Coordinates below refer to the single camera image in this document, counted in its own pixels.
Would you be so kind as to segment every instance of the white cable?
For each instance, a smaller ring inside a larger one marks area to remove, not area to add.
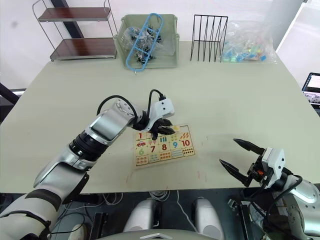
[[[170,196],[170,191],[150,191],[149,194],[152,199],[165,202]]]
[[[188,222],[190,223],[191,227],[193,228],[193,230],[197,233],[198,230],[196,229],[195,225],[192,223],[192,221],[189,219],[189,216],[185,213],[184,209],[182,208],[182,206],[179,203],[179,190],[176,191],[177,194],[177,199],[176,199],[176,203],[178,204],[178,206],[180,207],[182,213],[185,215],[186,219],[188,220]]]
[[[117,201],[117,193],[115,192],[115,193],[114,193],[114,200],[113,200],[113,202],[109,202],[109,201],[107,200],[107,198],[109,197],[109,193],[108,193],[107,196],[105,196],[105,194],[102,194],[102,197],[103,197],[103,199],[104,199],[104,201],[105,201],[105,204],[107,204],[108,206],[114,206],[114,205],[117,205],[118,203],[120,203],[120,202],[122,201],[122,198],[124,197],[124,193],[121,192],[121,197],[120,197],[120,199]]]
[[[65,205],[63,205],[63,208],[65,210],[68,211],[72,211],[72,210],[78,210],[78,209],[85,209],[85,208],[95,208],[95,207],[99,207],[101,206],[105,201],[102,201],[101,203],[99,203],[98,205],[94,205],[94,206],[80,206],[80,207],[76,207],[76,208],[66,208]]]

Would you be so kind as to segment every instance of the green plastic bin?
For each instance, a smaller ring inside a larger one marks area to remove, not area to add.
[[[168,35],[173,35],[174,41],[173,46],[175,48],[174,54],[171,55],[162,55],[156,56],[156,58],[149,60],[146,68],[148,69],[156,69],[156,68],[176,68],[178,66],[178,58],[179,58],[179,39],[180,36],[177,33],[177,20],[178,18],[173,14],[161,14],[164,20],[163,28],[160,32],[162,39],[164,39]],[[121,27],[117,35],[113,37],[114,44],[117,50],[117,56],[121,58],[123,65],[126,66],[126,59],[130,52],[123,47],[122,38],[124,31],[129,27],[138,27],[142,28],[148,15],[147,14],[129,14],[125,15],[121,21]],[[149,21],[152,26],[157,26],[157,18],[152,17]],[[139,69],[142,67],[141,63],[137,62],[137,60],[133,57],[129,61],[130,65],[133,68]]]

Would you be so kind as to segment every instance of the printed number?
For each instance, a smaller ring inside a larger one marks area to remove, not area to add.
[[[190,141],[189,140],[185,140],[185,141],[181,141],[183,146],[189,146],[190,145]]]

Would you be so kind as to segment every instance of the black wire rack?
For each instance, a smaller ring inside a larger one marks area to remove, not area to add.
[[[216,61],[219,52],[219,60],[221,62],[221,56],[224,51],[226,39],[227,25],[227,16],[195,14],[193,16],[190,61],[192,60],[195,49],[198,61],[199,59],[203,59],[203,61],[209,60],[209,62],[211,62],[211,59]]]

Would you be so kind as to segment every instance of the plastic bag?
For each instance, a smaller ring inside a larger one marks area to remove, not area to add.
[[[270,26],[266,22],[228,22],[221,62],[277,63]]]
[[[131,50],[134,43],[136,42],[141,29],[139,27],[131,26],[128,27],[122,35],[122,46],[126,50]],[[161,33],[159,34],[155,46],[153,48],[153,51],[150,55],[149,60],[153,59],[157,56],[173,56],[175,53],[175,47],[174,47],[174,36],[173,34],[170,34],[171,37],[165,37],[163,38],[161,36]],[[143,31],[142,35],[139,37],[137,42],[137,47],[139,49],[142,49],[146,52],[149,51],[149,49],[152,47],[153,41],[155,39],[155,34],[151,31]],[[138,62],[141,62],[142,64],[145,62],[145,58],[147,57],[146,54],[143,54],[140,51],[135,52],[135,57],[137,58]]]

